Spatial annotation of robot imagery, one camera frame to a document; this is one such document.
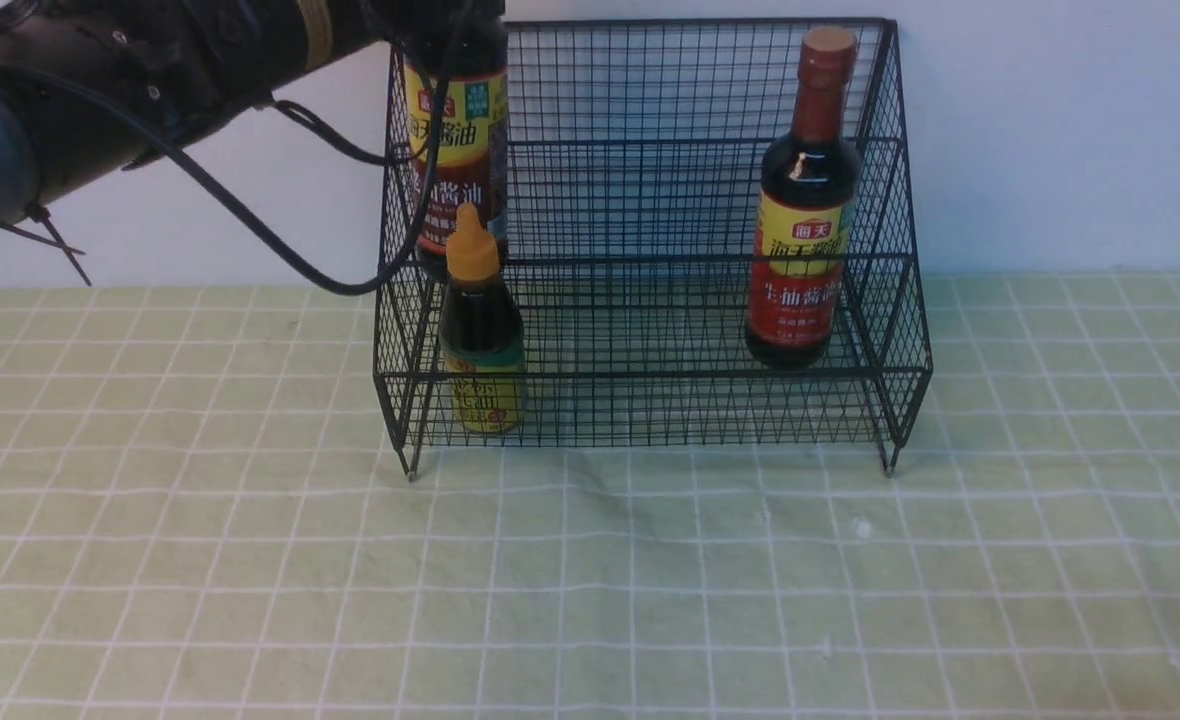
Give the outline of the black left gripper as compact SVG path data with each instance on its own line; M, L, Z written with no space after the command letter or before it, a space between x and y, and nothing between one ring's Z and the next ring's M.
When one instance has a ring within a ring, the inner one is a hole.
M465 20L468 32L481 33L502 46L507 41L502 19L506 1L358 1L358 13L360 24L352 33L349 50L448 35L458 20Z

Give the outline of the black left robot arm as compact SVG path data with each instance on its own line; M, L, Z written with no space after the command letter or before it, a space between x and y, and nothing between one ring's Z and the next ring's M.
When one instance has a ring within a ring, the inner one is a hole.
M463 9L502 38L502 1L8 1L0 6L0 225L159 159L91 102L107 97L186 148L280 87L378 42L438 61Z

